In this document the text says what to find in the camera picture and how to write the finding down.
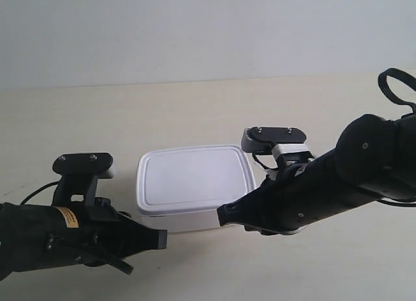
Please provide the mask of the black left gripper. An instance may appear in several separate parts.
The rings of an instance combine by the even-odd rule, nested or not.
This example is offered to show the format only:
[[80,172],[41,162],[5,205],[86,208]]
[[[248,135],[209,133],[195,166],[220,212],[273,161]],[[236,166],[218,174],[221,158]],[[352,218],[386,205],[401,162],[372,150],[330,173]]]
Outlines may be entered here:
[[109,204],[54,205],[48,208],[48,221],[45,250],[62,266],[130,267],[127,257],[164,250],[168,244],[166,229],[139,224]]

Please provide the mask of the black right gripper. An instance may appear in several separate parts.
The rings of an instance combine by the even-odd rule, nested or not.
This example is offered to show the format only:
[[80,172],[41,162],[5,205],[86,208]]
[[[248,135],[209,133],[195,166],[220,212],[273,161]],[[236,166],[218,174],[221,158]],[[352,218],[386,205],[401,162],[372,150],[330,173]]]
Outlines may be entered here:
[[275,178],[267,175],[259,188],[216,212],[221,227],[239,224],[262,235],[297,233],[328,218],[328,160],[289,164],[280,159]]

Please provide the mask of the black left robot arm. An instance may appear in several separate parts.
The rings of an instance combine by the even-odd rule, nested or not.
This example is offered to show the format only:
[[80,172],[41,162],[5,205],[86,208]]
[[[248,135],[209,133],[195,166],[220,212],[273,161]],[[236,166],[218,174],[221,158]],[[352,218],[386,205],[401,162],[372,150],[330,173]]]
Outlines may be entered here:
[[130,274],[127,257],[164,250],[168,233],[139,224],[109,204],[1,204],[1,278],[73,265],[112,266]]

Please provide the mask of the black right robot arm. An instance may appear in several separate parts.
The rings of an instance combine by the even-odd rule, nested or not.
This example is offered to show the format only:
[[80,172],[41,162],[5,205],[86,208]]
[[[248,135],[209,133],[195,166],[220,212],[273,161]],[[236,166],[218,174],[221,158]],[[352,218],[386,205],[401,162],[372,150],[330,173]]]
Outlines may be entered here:
[[276,144],[277,163],[262,184],[217,209],[221,226],[293,235],[306,226],[385,199],[415,203],[415,117],[366,114],[351,122],[331,151],[314,157],[299,138]]

